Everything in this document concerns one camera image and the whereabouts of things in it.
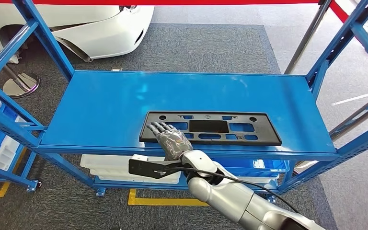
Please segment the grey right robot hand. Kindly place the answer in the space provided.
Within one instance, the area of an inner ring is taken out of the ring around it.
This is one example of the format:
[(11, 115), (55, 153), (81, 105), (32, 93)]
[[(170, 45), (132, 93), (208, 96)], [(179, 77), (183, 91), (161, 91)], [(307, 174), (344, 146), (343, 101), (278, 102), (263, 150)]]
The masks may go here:
[(164, 122), (151, 122), (146, 127), (153, 133), (164, 150), (166, 161), (176, 161), (183, 153), (193, 150), (193, 146), (185, 134), (173, 125)]

